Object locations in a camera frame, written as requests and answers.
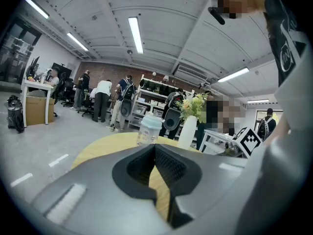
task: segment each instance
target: black pants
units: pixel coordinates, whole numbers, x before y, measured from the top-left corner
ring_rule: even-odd
[[[212,128],[211,123],[200,123],[197,130],[197,150],[200,149],[202,139],[204,138],[204,130]]]
[[[177,127],[173,131],[170,131],[170,133],[168,135],[169,139],[174,139],[174,137],[176,135],[176,132],[177,132],[177,130],[179,128],[179,125],[180,125],[180,122],[179,122],[179,124],[177,125]],[[166,129],[164,127],[164,124],[162,124],[162,129],[160,130],[159,136],[164,137],[165,132],[166,132]]]
[[[104,122],[106,119],[106,112],[107,112],[107,103],[109,100],[109,95],[98,92],[94,99],[94,110],[93,110],[93,119],[98,120],[98,116],[101,109],[101,122]]]

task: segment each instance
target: brick wall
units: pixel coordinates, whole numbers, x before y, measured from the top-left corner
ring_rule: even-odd
[[[115,86],[118,84],[118,82],[125,78],[126,75],[132,75],[133,76],[133,82],[136,84],[136,86],[139,85],[141,76],[144,74],[145,78],[149,78],[155,80],[155,81],[163,81],[164,75],[162,74],[156,74],[156,76],[152,76],[151,71],[146,70],[140,70],[135,68],[130,68],[126,66],[118,66],[118,65],[110,65],[110,64],[102,64],[102,63],[89,63],[89,62],[81,62],[78,71],[76,73],[74,83],[76,84],[78,81],[78,78],[86,71],[90,70],[90,82],[89,87],[95,88],[97,87],[98,83],[101,80],[111,80],[112,85]],[[195,92],[198,92],[198,88],[192,85],[189,85],[187,83],[184,83],[182,81],[172,79],[167,82],[168,85],[172,85],[178,88],[182,88],[186,91],[192,91],[195,90]]]

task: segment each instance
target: white shirt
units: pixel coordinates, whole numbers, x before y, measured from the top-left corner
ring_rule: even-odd
[[[59,78],[56,76],[56,77],[50,77],[49,78],[49,81],[48,82],[50,82],[50,83],[53,83],[53,84],[55,84],[54,86],[53,86],[53,89],[51,90],[51,94],[55,91],[55,88],[57,87],[57,85],[58,85],[58,83],[59,83]]]
[[[110,96],[111,95],[111,87],[112,87],[112,83],[110,81],[102,80],[98,83],[96,94],[98,92],[102,92],[102,93],[105,93],[108,96]]]
[[[94,88],[90,93],[90,98],[95,98],[97,93],[97,88]]]

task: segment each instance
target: white vase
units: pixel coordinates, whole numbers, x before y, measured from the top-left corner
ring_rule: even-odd
[[[195,116],[189,116],[181,130],[177,147],[185,150],[189,149],[196,132],[196,127],[197,118]]]

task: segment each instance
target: round table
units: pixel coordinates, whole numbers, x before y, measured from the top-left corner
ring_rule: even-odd
[[[121,150],[133,148],[137,146],[137,132],[118,133],[110,135],[88,145],[75,159],[72,165],[72,169],[80,165],[82,162],[95,157],[108,155],[110,153],[118,152]],[[167,139],[164,137],[158,137],[156,143],[169,144],[171,146],[177,146],[178,142]],[[194,148],[189,148],[190,151],[199,152]],[[149,187],[156,190],[157,201],[156,209],[160,215],[167,219],[168,205],[170,201],[170,191],[167,188],[166,183],[162,179],[159,171],[156,167],[151,172]]]

